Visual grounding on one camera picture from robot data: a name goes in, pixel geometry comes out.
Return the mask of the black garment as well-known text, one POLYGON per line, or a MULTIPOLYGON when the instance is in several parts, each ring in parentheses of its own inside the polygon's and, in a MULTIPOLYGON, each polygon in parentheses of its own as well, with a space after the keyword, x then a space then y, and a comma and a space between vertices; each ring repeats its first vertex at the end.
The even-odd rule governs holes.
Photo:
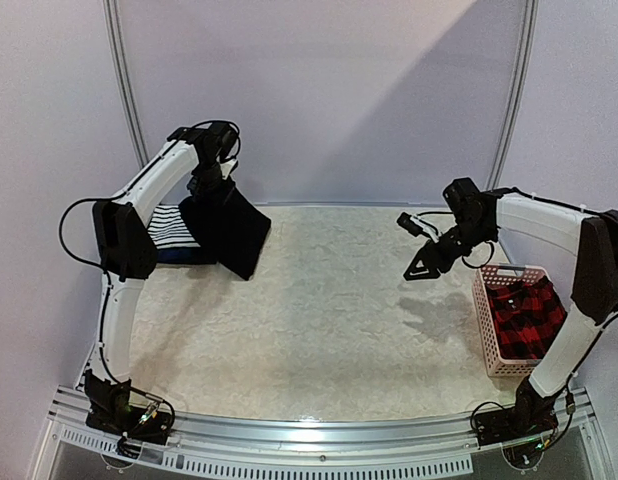
POLYGON ((248 281, 255 273, 272 222, 238 190, 223 183, 178 205, 193 239, 218 263, 248 281))

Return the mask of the black white striped tank top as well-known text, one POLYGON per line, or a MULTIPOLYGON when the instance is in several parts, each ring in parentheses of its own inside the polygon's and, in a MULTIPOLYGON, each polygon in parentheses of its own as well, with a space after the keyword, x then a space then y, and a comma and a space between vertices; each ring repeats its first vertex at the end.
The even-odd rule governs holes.
POLYGON ((199 247, 185 225, 178 205, 158 205, 153 211, 147 230, 158 250, 199 247))

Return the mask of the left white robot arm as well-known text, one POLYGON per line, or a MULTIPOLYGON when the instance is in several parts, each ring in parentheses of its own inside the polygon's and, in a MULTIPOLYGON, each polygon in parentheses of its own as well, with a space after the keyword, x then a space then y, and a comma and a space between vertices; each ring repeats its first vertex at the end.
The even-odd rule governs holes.
POLYGON ((240 151, 240 129, 228 120, 179 127, 157 154, 111 198, 92 209, 102 276, 97 340, 85 368, 100 381, 130 376, 130 343, 137 302, 157 265, 148 225, 155 208, 187 175, 228 178, 240 151))

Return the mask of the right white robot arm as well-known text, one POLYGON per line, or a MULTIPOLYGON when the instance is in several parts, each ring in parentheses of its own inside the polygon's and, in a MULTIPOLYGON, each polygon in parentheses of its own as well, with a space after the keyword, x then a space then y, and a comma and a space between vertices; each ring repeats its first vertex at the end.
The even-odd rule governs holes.
POLYGON ((618 210, 594 211, 516 187, 482 190, 468 177, 452 180, 442 196, 453 224, 431 234, 406 267, 404 279, 437 279, 501 235, 519 236, 539 247, 539 253, 525 258, 548 268, 567 297, 567 315, 528 383, 538 398, 557 395, 618 318, 618 210))

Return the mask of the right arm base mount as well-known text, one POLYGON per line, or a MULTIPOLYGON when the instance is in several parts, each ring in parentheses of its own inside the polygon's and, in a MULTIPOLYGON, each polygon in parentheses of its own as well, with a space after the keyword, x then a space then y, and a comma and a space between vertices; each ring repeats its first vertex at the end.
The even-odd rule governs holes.
POLYGON ((525 377, 515 391, 512 406, 483 402, 474 409, 469 420, 478 444, 486 446, 545 432, 556 433, 559 422, 555 402, 565 390, 563 386, 557 393, 542 397, 525 377))

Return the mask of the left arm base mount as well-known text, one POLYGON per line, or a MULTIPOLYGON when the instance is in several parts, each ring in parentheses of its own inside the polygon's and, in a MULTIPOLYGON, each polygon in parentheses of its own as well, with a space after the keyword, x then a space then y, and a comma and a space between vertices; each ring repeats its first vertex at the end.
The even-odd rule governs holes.
POLYGON ((84 392, 90 402, 86 425, 123 438, 166 445, 175 423, 175 409, 166 399, 122 383, 101 380, 87 370, 84 392))

